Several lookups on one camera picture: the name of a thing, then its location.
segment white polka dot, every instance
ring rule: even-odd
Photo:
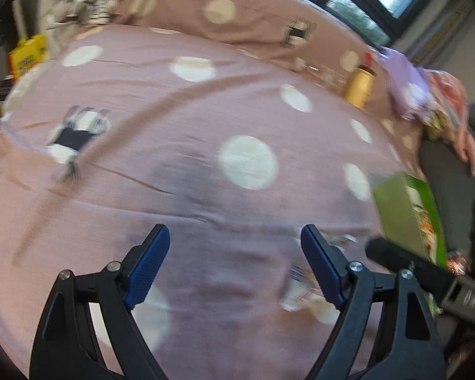
[[[362,123],[357,120],[350,120],[350,125],[357,133],[357,135],[361,138],[361,140],[365,141],[366,143],[371,144],[373,139],[371,138],[371,134],[366,127]]]
[[[90,30],[85,31],[84,33],[78,34],[76,36],[76,40],[82,40],[84,38],[87,38],[87,37],[90,37],[92,35],[98,34],[102,30],[104,30],[104,26],[98,26],[98,27],[91,28]]]
[[[408,148],[409,150],[413,150],[413,139],[412,136],[407,135],[403,136],[403,145]]]
[[[105,345],[111,346],[99,304],[90,303],[95,334]],[[148,348],[153,352],[158,349],[171,329],[171,313],[166,297],[153,284],[144,302],[137,304],[132,316]]]
[[[392,121],[388,120],[388,119],[384,119],[382,120],[382,125],[385,127],[385,129],[391,133],[391,134],[394,134],[394,124]]]
[[[163,28],[155,27],[150,27],[149,29],[158,34],[180,34],[180,32],[176,30],[164,30]]]
[[[390,152],[393,154],[396,161],[401,162],[401,158],[399,157],[399,154],[396,148],[392,144],[389,144],[389,148],[390,148]]]
[[[343,70],[352,72],[359,64],[359,55],[356,52],[346,52],[341,56],[339,63]]]
[[[345,164],[345,183],[352,194],[361,201],[371,198],[371,191],[366,175],[355,164]]]
[[[62,64],[65,67],[82,66],[83,64],[99,58],[102,55],[102,52],[104,52],[104,50],[98,45],[86,45],[67,54],[62,60]]]
[[[289,106],[303,113],[312,112],[312,102],[310,99],[290,84],[280,87],[280,96]]]
[[[250,136],[234,136],[223,143],[218,161],[227,178],[248,190],[271,186],[279,167],[271,148]]]
[[[334,304],[329,303],[326,299],[310,304],[309,309],[316,319],[324,324],[334,324],[339,317],[339,311]]]
[[[171,72],[192,82],[206,81],[216,76],[213,62],[197,57],[176,57],[171,63]]]
[[[134,0],[130,5],[130,14],[139,18],[145,18],[151,14],[156,7],[156,0]]]
[[[204,8],[204,15],[215,24],[224,24],[236,18],[236,5],[230,0],[212,0]]]

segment wrinkled fabric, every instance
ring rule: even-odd
[[[307,266],[300,228],[352,235],[347,258],[380,270],[365,254],[381,234],[371,187],[403,170],[380,121],[230,45],[147,27],[75,40],[23,88],[0,131],[0,343],[13,362],[28,372],[60,270],[97,272],[163,223],[171,248],[133,314],[167,376],[305,378],[338,312],[282,308],[292,265]],[[71,161],[77,177],[59,181]]]
[[[370,50],[347,25],[307,0],[120,0],[114,12],[116,24],[230,44],[336,95]],[[378,64],[373,68],[376,78],[364,112],[381,122],[405,170],[423,178],[417,160],[422,123],[396,113],[386,71]]]
[[[382,48],[376,58],[388,73],[389,92],[399,115],[406,120],[419,118],[429,123],[433,111],[429,108],[429,86],[421,73],[404,54],[392,48]]]

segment cartoon print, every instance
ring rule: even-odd
[[[306,20],[296,20],[287,26],[283,44],[285,47],[295,48],[306,44],[315,24]]]
[[[79,109],[79,106],[69,109],[63,123],[54,130],[52,139],[47,144],[49,154],[57,162],[67,166],[65,175],[58,180],[77,178],[74,160],[92,139],[108,130],[108,112],[109,110],[97,112],[91,107]]]
[[[98,25],[109,24],[117,1],[118,0],[95,0],[89,5],[83,23]]]

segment blue gripper pad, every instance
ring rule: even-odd
[[[331,247],[313,224],[301,231],[301,249],[320,285],[325,299],[338,310],[346,304],[345,289],[348,285],[348,261],[338,250]]]
[[[123,302],[128,311],[132,311],[136,304],[142,303],[146,298],[167,255],[170,242],[168,228],[157,224],[144,243],[130,250],[123,260],[127,286],[127,295]]]

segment gray sofa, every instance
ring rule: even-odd
[[[475,137],[475,103],[470,106],[470,131]],[[447,250],[469,254],[475,178],[452,147],[442,141],[423,139],[419,160],[436,200]]]

